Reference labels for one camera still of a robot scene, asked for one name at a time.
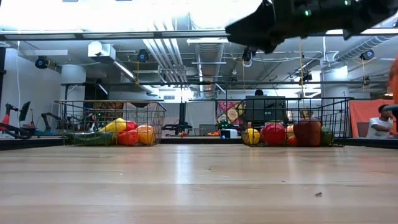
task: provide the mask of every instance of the orange curtain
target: orange curtain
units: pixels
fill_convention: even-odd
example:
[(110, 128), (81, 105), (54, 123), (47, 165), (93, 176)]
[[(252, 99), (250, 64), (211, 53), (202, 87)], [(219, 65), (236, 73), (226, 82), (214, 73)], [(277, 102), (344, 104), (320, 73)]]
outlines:
[[(371, 118), (377, 118), (380, 116), (378, 109), (381, 105), (392, 105), (393, 100), (360, 100), (349, 102), (349, 115), (351, 119), (351, 127), (353, 130), (353, 137), (358, 138), (358, 123), (369, 122)], [(396, 132), (396, 120), (394, 118), (393, 132)]]

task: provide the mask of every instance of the wooden table surface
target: wooden table surface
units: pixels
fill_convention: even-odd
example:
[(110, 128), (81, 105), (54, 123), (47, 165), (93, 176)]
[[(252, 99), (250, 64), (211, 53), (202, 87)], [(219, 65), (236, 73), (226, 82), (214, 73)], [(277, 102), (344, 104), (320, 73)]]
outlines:
[(396, 224), (398, 151), (243, 145), (1, 151), (0, 223)]

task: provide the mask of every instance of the ceiling light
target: ceiling light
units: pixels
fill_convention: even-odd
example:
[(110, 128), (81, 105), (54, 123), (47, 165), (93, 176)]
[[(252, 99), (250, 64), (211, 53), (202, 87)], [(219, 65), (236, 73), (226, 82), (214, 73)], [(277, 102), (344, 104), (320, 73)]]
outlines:
[[(398, 28), (385, 28), (385, 29), (367, 29), (361, 34), (363, 35), (374, 35), (374, 34), (398, 34)], [(326, 35), (343, 35), (343, 30), (335, 29), (335, 30), (328, 30)]]
[(130, 76), (131, 78), (133, 78), (133, 79), (136, 79), (135, 77), (134, 77), (134, 75), (128, 70), (128, 69), (126, 69), (123, 65), (121, 65), (120, 63), (118, 63), (118, 62), (113, 62), (116, 66), (118, 66), (126, 75), (128, 75), (128, 76)]
[(362, 34), (398, 34), (397, 28), (367, 29)]
[(201, 39), (188, 39), (188, 44), (223, 44), (229, 43), (227, 39), (219, 38), (201, 38)]
[(393, 61), (393, 60), (395, 60), (395, 58), (379, 58), (379, 60), (389, 60), (389, 61)]
[(326, 32), (326, 35), (343, 35), (343, 30), (337, 29), (337, 30), (328, 30)]

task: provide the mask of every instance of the wire basket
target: wire basket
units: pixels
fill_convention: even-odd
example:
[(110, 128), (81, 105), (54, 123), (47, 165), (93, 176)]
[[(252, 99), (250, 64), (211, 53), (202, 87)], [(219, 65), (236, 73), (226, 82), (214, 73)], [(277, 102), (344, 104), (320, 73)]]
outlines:
[(354, 98), (261, 96), (238, 105), (239, 127), (248, 146), (344, 146), (348, 102)]
[(160, 143), (166, 109), (154, 101), (57, 100), (64, 144), (153, 146)]

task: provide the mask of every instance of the robotic arm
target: robotic arm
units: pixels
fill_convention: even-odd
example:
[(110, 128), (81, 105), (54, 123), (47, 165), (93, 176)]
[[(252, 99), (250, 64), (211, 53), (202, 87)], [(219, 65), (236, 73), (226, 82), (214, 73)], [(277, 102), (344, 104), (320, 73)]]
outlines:
[(230, 42), (272, 53), (285, 39), (343, 29), (344, 39), (398, 11), (398, 0), (263, 0), (257, 10), (225, 31)]

